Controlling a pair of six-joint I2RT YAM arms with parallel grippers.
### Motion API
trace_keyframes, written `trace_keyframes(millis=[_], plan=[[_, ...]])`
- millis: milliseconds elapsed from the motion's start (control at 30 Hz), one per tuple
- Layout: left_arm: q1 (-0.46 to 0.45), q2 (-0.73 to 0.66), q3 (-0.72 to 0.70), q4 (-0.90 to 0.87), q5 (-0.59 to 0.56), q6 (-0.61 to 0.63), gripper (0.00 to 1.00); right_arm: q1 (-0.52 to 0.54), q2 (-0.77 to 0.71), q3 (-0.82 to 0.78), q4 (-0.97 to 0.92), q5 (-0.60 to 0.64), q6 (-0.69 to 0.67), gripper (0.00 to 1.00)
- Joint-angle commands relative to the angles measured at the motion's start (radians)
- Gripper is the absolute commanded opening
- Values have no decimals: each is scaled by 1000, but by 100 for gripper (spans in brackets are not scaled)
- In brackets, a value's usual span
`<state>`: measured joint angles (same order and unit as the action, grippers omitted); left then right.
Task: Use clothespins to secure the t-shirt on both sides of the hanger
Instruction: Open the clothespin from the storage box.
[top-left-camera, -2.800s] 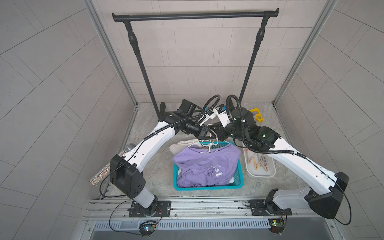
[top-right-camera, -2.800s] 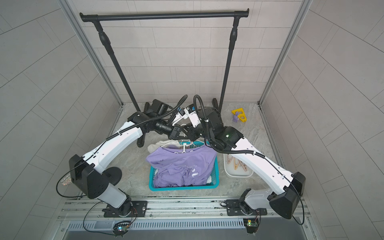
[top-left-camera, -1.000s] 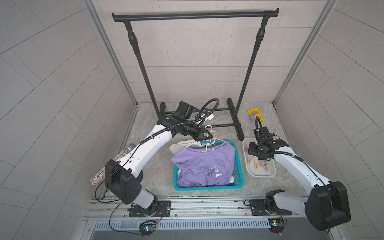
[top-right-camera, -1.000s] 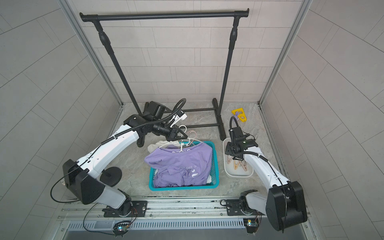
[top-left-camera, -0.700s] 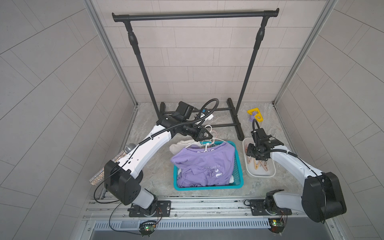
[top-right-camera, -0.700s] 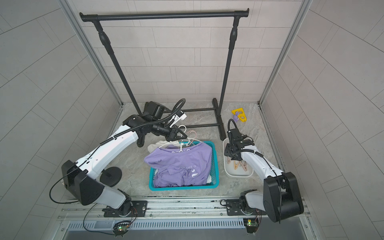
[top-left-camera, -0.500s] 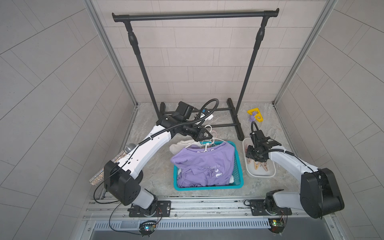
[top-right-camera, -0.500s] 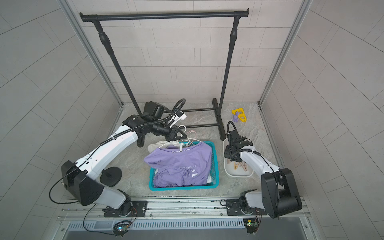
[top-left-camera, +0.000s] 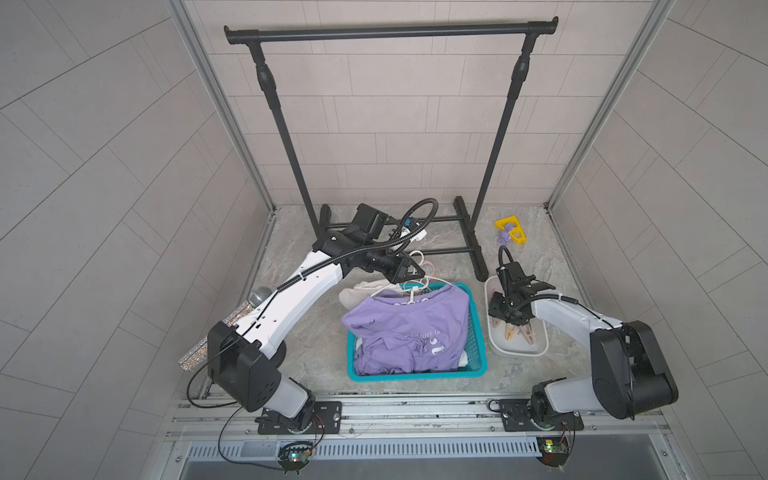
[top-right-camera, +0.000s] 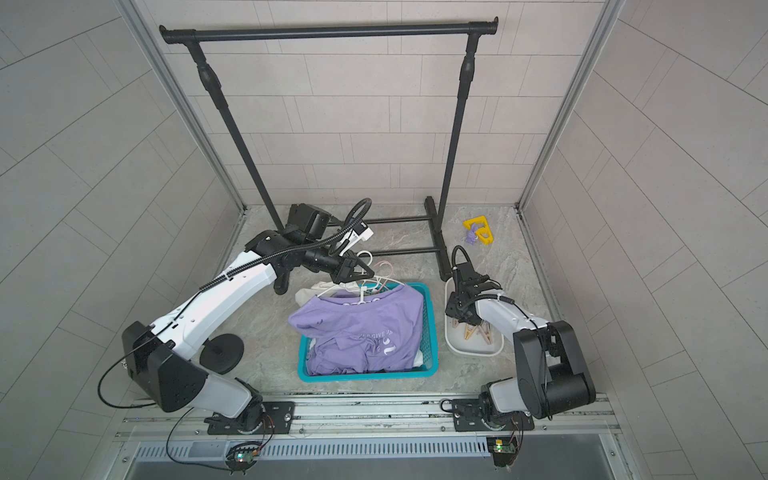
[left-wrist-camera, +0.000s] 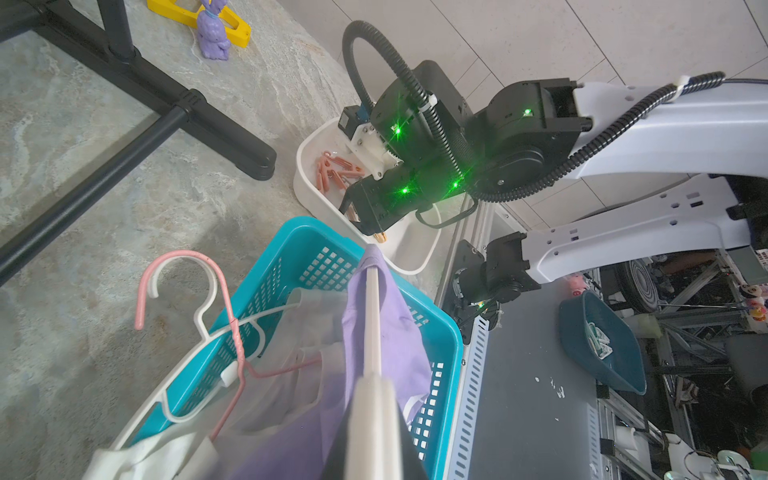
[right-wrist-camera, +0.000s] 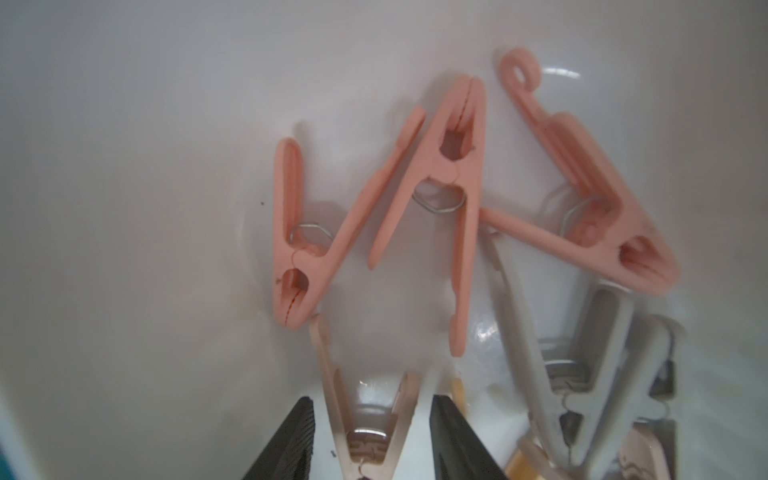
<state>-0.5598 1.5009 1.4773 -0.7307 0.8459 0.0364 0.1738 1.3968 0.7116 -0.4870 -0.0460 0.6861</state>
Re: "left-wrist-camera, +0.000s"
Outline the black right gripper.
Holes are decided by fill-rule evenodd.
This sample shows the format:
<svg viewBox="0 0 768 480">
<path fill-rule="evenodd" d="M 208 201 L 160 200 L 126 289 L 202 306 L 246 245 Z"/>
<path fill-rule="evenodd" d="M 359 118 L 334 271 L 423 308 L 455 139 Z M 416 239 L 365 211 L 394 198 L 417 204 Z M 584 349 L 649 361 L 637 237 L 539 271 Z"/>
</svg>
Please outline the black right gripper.
<svg viewBox="0 0 768 480">
<path fill-rule="evenodd" d="M 386 232 L 409 214 L 414 214 L 422 225 L 440 230 L 469 217 L 474 208 L 469 207 L 440 223 L 428 222 L 424 214 L 464 190 L 464 177 L 448 166 L 403 164 L 388 170 L 379 180 L 369 175 L 352 184 L 345 191 L 339 212 L 345 215 L 355 211 L 352 224 L 368 236 Z"/>
</svg>

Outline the white plastic hanger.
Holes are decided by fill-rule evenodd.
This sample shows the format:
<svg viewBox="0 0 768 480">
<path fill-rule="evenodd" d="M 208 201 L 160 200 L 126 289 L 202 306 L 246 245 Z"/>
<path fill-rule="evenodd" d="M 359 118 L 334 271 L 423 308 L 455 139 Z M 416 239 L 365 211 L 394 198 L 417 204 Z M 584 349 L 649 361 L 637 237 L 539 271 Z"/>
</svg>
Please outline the white plastic hanger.
<svg viewBox="0 0 768 480">
<path fill-rule="evenodd" d="M 294 289 L 304 287 L 306 281 L 307 274 L 304 270 L 290 264 L 287 260 L 278 259 L 269 263 L 258 264 L 251 270 L 244 283 L 234 294 L 230 293 L 228 287 L 234 315 L 237 319 L 243 320 L 251 315 L 276 307 L 291 305 L 293 308 L 297 302 L 291 300 L 289 296 Z M 245 355 L 250 358 L 255 370 L 262 368 L 271 372 L 286 365 L 285 358 L 291 350 L 289 342 L 293 339 L 291 334 L 284 332 L 287 313 L 290 309 L 260 318 L 258 329 L 254 329 L 249 324 L 240 327 Z M 203 322 L 206 329 L 211 333 L 228 324 L 221 293 L 217 294 L 212 306 L 204 313 Z M 230 334 L 226 334 L 209 344 L 188 364 L 182 373 L 177 375 L 168 387 L 167 394 L 171 412 L 178 416 L 190 413 L 219 384 L 222 372 L 234 360 L 235 351 Z M 231 388 L 237 390 L 238 383 L 234 381 L 229 387 L 219 390 L 207 406 Z M 201 416 L 202 411 L 191 421 L 181 424 L 189 424 L 196 420 Z M 181 424 L 174 424 L 166 420 L 161 407 L 156 404 L 145 415 L 124 446 L 114 448 L 112 443 L 111 448 L 121 450 L 158 435 L 172 426 Z"/>
</svg>

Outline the purple t-shirt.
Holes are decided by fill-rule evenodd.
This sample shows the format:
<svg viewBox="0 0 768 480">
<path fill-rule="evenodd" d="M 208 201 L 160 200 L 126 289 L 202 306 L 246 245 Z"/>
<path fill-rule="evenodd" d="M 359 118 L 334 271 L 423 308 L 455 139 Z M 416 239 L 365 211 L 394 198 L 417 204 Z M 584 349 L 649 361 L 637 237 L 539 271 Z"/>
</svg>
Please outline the purple t-shirt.
<svg viewBox="0 0 768 480">
<path fill-rule="evenodd" d="M 291 423 L 233 473 L 235 479 L 424 479 L 409 423 L 430 390 L 422 336 L 375 245 L 347 286 L 344 375 L 325 407 Z"/>
</svg>

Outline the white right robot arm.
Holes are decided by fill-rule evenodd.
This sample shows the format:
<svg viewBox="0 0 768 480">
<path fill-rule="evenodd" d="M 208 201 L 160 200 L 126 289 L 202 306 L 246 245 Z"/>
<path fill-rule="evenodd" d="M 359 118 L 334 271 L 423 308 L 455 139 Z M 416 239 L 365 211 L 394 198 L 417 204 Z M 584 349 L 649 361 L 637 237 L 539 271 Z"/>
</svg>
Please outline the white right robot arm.
<svg viewBox="0 0 768 480">
<path fill-rule="evenodd" d="M 432 61 L 410 67 L 372 24 L 342 37 L 360 98 L 338 123 L 374 130 L 395 165 L 345 193 L 363 234 L 458 194 L 474 204 L 529 197 L 566 178 L 685 173 L 649 198 L 549 232 L 512 233 L 457 268 L 447 313 L 467 326 L 492 307 L 569 274 L 655 255 L 767 246 L 767 83 L 720 71 L 657 88 L 528 80 L 478 112 Z"/>
</svg>

